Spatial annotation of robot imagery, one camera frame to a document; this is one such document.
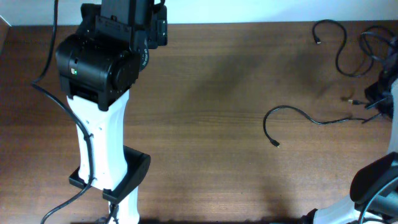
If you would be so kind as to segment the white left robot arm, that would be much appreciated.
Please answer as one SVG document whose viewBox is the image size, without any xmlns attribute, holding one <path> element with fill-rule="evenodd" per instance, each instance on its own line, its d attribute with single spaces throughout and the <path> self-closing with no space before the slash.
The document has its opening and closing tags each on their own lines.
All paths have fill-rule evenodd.
<svg viewBox="0 0 398 224">
<path fill-rule="evenodd" d="M 124 145 L 124 114 L 150 50 L 167 44 L 167 8 L 163 1 L 102 1 L 83 4 L 81 16 L 55 54 L 78 128 L 80 165 L 69 181 L 102 191 L 108 223 L 138 223 L 138 187 L 150 156 Z"/>
</svg>

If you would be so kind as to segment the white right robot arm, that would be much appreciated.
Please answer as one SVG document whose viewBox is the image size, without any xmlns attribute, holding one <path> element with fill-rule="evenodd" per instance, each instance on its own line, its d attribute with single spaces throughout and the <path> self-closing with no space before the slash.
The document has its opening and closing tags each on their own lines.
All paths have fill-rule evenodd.
<svg viewBox="0 0 398 224">
<path fill-rule="evenodd" d="M 378 80 L 392 103 L 387 154 L 359 170 L 349 195 L 323 209 L 313 209 L 297 223 L 394 223 L 397 221 L 397 63 Z"/>
</svg>

